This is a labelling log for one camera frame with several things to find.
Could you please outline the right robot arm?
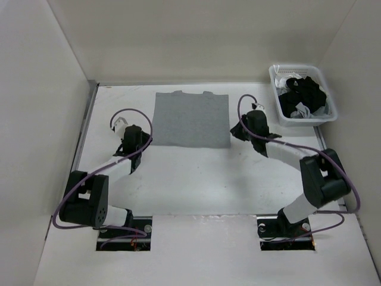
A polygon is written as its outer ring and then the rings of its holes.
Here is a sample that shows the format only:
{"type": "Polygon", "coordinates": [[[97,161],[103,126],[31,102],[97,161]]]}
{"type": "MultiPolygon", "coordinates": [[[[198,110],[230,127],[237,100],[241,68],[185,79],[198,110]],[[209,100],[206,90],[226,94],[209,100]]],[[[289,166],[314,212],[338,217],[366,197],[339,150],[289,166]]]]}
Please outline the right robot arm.
{"type": "Polygon", "coordinates": [[[315,155],[309,155],[306,146],[294,146],[284,141],[281,135],[271,133],[261,110],[242,115],[230,133],[236,139],[250,142],[262,156],[281,161],[301,174],[302,194],[278,211],[275,226],[261,225],[259,230],[274,231],[277,237],[291,238],[309,215],[351,192],[335,150],[317,150],[315,155]]]}

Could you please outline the grey tank top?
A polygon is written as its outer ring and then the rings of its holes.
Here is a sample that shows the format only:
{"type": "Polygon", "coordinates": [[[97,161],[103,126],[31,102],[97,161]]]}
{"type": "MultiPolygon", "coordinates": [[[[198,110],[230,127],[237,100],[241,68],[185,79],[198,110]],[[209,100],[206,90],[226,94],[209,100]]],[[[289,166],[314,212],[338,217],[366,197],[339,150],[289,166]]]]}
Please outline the grey tank top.
{"type": "Polygon", "coordinates": [[[229,96],[158,92],[152,125],[157,146],[230,148],[229,96]]]}

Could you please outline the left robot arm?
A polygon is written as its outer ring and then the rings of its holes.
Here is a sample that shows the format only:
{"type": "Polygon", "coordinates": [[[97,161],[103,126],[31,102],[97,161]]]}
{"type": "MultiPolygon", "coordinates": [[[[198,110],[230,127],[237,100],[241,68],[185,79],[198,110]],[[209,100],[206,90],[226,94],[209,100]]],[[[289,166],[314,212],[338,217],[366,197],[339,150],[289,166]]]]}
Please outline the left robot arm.
{"type": "Polygon", "coordinates": [[[152,138],[136,125],[123,125],[114,132],[121,136],[121,144],[110,160],[92,172],[70,173],[58,216],[63,222],[80,226],[113,228],[125,238],[133,232],[133,214],[129,209],[110,205],[109,190],[136,171],[152,138]]]}

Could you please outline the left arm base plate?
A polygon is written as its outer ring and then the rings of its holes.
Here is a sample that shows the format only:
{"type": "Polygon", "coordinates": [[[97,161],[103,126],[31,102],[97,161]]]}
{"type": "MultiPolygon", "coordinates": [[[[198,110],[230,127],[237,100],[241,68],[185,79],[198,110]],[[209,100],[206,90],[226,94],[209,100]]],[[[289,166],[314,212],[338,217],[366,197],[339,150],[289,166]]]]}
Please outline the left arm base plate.
{"type": "Polygon", "coordinates": [[[98,232],[96,251],[150,251],[152,223],[152,217],[135,217],[131,228],[137,232],[102,229],[98,232]]]}

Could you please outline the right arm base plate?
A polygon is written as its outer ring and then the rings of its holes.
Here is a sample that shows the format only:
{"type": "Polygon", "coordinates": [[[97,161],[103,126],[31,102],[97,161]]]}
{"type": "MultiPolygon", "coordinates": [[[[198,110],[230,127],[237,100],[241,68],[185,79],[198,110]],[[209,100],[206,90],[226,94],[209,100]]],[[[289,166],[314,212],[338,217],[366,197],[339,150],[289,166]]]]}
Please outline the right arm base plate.
{"type": "Polygon", "coordinates": [[[281,230],[275,216],[257,217],[257,234],[260,239],[262,251],[314,251],[313,236],[299,237],[311,231],[308,218],[292,225],[286,230],[281,230]]]}

